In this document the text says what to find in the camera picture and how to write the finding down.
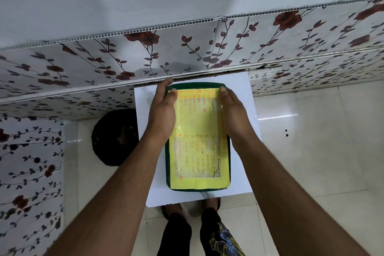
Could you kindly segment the person's right hand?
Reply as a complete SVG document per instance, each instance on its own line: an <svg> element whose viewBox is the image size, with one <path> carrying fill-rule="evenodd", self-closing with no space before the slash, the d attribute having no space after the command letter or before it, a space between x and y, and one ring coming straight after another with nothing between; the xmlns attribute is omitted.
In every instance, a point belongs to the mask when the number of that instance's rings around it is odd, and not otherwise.
<svg viewBox="0 0 384 256"><path fill-rule="evenodd" d="M235 151L240 155L249 150L258 141L245 107L237 95L229 88L229 106L222 108L225 130L232 141Z"/></svg>

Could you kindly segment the person's left foot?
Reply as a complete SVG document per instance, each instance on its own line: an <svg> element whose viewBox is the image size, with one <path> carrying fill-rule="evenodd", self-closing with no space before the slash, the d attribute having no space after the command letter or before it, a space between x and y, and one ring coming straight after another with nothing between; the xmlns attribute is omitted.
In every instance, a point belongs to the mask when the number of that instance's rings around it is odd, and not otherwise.
<svg viewBox="0 0 384 256"><path fill-rule="evenodd" d="M179 214L185 217L184 211L179 203L162 205L161 212L166 220L169 220L172 214Z"/></svg>

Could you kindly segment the green tray with yellow sheet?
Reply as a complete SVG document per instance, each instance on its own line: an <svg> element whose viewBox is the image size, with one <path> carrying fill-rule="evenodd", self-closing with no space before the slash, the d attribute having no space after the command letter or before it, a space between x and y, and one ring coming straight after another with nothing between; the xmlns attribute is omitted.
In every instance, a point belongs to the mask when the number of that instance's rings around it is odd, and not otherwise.
<svg viewBox="0 0 384 256"><path fill-rule="evenodd" d="M166 183L174 191L224 190L231 183L230 138L221 117L219 89L225 84L190 82L177 90L175 126L166 143Z"/></svg>

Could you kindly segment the person's left hand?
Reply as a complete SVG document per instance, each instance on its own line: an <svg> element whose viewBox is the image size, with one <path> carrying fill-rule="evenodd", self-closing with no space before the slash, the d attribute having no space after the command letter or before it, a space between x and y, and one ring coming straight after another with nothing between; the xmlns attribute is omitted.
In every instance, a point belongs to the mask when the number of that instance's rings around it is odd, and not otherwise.
<svg viewBox="0 0 384 256"><path fill-rule="evenodd" d="M172 78L158 84L151 103L148 123L143 138L160 147L170 138L175 126L175 108L168 104L167 87L173 83Z"/></svg>

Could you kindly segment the person's right forearm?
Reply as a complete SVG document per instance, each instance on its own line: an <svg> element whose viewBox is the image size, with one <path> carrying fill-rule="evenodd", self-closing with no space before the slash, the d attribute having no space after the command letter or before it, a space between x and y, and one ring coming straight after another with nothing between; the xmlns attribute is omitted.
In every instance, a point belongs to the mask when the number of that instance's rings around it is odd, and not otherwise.
<svg viewBox="0 0 384 256"><path fill-rule="evenodd" d="M280 256L370 256L257 137L231 140Z"/></svg>

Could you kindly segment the person's right foot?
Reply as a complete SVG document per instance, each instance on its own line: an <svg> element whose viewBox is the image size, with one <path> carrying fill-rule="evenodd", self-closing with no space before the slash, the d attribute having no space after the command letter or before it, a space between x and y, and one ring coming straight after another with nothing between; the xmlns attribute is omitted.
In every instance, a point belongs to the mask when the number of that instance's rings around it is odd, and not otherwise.
<svg viewBox="0 0 384 256"><path fill-rule="evenodd" d="M207 198L202 201L202 211L205 211L207 209L213 209L216 212L220 208L221 205L221 198Z"/></svg>

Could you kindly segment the person's foot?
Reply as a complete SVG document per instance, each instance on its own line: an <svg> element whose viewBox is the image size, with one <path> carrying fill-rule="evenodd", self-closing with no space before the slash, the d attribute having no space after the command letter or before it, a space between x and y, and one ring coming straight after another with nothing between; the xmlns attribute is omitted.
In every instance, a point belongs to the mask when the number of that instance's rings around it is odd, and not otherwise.
<svg viewBox="0 0 384 256"><path fill-rule="evenodd" d="M161 212L166 220L169 220L172 214L179 214L185 217L184 211L179 203L162 205Z"/></svg>
<svg viewBox="0 0 384 256"><path fill-rule="evenodd" d="M221 198L207 198L202 201L202 211L205 211L207 209L213 209L216 212L220 208L221 205Z"/></svg>

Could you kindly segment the white square board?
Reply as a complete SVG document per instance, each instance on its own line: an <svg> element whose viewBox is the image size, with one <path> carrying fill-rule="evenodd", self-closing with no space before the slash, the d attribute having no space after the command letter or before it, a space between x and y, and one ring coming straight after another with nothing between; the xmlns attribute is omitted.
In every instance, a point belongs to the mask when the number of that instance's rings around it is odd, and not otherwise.
<svg viewBox="0 0 384 256"><path fill-rule="evenodd" d="M247 72L224 74L213 77L192 79L192 82L216 82L223 83L232 89L247 111L251 125L257 136L262 140L255 102L253 99L250 79ZM134 98L136 104L137 126L139 138L147 127L149 110L156 92L156 85L149 85L134 88ZM183 203L189 201L202 200L207 197L223 197L250 193L252 191L248 182L244 167L238 154L230 146L231 152L231 184L227 189L208 192L185 192L173 191L166 184L166 162L165 148L162 149L157 161L156 172L152 180L149 194L146 201L148 208L163 206L167 204Z"/></svg>

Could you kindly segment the person's left forearm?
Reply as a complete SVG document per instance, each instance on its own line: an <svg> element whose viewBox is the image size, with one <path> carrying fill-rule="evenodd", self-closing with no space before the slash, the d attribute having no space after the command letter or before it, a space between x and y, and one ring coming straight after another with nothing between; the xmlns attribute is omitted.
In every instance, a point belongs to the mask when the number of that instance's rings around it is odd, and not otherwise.
<svg viewBox="0 0 384 256"><path fill-rule="evenodd" d="M44 256L130 256L167 140L145 134Z"/></svg>

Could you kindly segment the black bin with bag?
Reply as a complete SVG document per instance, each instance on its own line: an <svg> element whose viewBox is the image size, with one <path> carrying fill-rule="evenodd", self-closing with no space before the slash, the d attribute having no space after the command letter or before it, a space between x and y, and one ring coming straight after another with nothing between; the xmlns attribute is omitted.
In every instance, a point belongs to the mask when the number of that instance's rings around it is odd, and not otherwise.
<svg viewBox="0 0 384 256"><path fill-rule="evenodd" d="M136 110L113 110L94 126L91 135L95 155L107 166L120 166L139 142Z"/></svg>

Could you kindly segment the black printed trousers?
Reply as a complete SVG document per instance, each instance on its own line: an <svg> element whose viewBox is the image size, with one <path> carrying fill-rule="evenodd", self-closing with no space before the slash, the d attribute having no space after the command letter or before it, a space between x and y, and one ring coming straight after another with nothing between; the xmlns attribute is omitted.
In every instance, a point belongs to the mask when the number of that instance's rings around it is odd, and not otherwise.
<svg viewBox="0 0 384 256"><path fill-rule="evenodd" d="M166 213L165 206L162 206L161 210L168 222L157 256L190 256L192 237L190 224L180 213L169 215ZM201 214L200 242L205 256L245 256L240 245L213 208L205 209Z"/></svg>

